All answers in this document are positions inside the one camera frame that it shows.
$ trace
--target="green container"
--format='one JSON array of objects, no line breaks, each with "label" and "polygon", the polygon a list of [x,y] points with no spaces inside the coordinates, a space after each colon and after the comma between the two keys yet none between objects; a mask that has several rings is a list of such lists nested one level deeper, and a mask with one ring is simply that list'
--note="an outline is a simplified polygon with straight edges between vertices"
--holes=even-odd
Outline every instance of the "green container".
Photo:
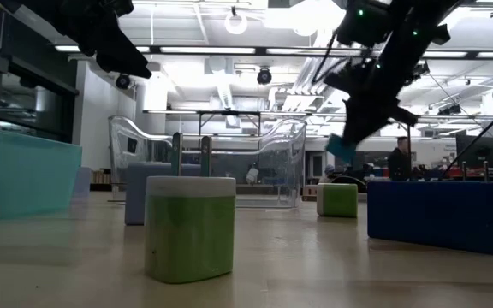
[{"label": "green container", "polygon": [[233,269],[235,179],[153,176],[146,187],[146,274],[165,283]]},{"label": "green container", "polygon": [[357,217],[358,191],[355,184],[318,184],[317,214]]}]

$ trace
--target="white lid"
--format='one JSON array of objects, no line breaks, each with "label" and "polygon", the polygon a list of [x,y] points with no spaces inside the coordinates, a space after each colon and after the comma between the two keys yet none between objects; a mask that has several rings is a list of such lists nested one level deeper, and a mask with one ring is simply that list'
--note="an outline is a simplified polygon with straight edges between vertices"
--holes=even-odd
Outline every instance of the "white lid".
[{"label": "white lid", "polygon": [[162,197],[234,197],[234,178],[198,176],[150,176],[146,184],[147,196]]}]

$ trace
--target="man in dark clothing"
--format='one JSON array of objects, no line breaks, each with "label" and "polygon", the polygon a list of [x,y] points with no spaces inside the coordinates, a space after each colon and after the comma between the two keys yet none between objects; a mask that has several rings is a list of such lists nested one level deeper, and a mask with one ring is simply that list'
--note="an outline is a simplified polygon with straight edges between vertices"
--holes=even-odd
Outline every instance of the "man in dark clothing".
[{"label": "man in dark clothing", "polygon": [[387,159],[389,177],[392,181],[406,181],[410,179],[410,157],[408,156],[408,138],[399,137],[397,147]]}]

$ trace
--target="black cable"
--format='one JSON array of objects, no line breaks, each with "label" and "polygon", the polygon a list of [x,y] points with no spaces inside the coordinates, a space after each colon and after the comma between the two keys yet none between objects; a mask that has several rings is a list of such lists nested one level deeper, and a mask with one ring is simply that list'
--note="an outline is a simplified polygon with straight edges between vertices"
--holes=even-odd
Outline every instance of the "black cable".
[{"label": "black cable", "polygon": [[[443,90],[443,92],[448,96],[449,99],[452,100],[453,104],[458,104],[458,106],[460,106],[459,103],[456,103],[456,101],[452,98],[452,96],[443,88],[443,86],[441,86],[441,84],[435,79],[435,77],[433,77],[433,75],[431,73],[429,73],[429,76],[433,79],[433,81],[435,81],[435,83],[437,84],[437,86],[439,86],[441,88],[441,90]],[[463,107],[460,106],[460,109],[466,113],[468,116],[470,116],[467,111],[465,109],[463,109]],[[481,128],[482,128],[482,125],[480,124],[480,122],[478,122],[475,117],[472,118],[472,120],[475,122],[475,124],[479,125]],[[487,132],[487,134],[493,138],[493,134],[490,133],[490,132]]]},{"label": "black cable", "polygon": [[334,40],[336,39],[337,36],[338,36],[338,32],[334,31],[332,33],[332,37],[330,38],[329,44],[326,46],[326,51],[325,51],[324,56],[323,56],[323,61],[321,61],[321,64],[318,65],[317,71],[315,71],[315,74],[313,75],[313,79],[312,79],[313,85],[318,83],[319,81],[321,81],[326,76],[326,74],[329,72],[327,70],[325,72],[325,74],[322,74],[321,76],[319,76],[319,74],[321,73],[321,69],[323,69],[324,63],[326,62],[326,60],[330,56],[330,51],[332,50],[332,45],[334,44]]},{"label": "black cable", "polygon": [[444,172],[441,174],[441,176],[439,177],[438,180],[442,180],[444,178],[444,176],[446,176],[446,174],[450,171],[450,169],[452,168],[452,166],[454,166],[455,163],[457,163],[460,158],[475,144],[477,143],[477,141],[479,139],[482,138],[482,136],[487,133],[491,128],[493,127],[493,121],[485,128],[483,129],[482,132],[480,132],[480,134],[477,136],[477,138],[475,138],[460,154],[458,154],[456,156],[456,158],[454,159],[454,161],[446,168],[446,170],[444,170]]}]

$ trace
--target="security camera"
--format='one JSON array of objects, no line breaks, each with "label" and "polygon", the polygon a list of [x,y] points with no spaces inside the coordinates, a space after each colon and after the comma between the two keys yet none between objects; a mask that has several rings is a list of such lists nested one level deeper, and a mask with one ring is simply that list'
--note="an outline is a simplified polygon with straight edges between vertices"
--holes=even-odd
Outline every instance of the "security camera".
[{"label": "security camera", "polygon": [[127,74],[120,74],[116,79],[116,86],[121,90],[128,90],[134,86],[134,83]]},{"label": "security camera", "polygon": [[271,72],[269,68],[261,68],[258,73],[258,83],[262,86],[269,85],[271,83]]}]

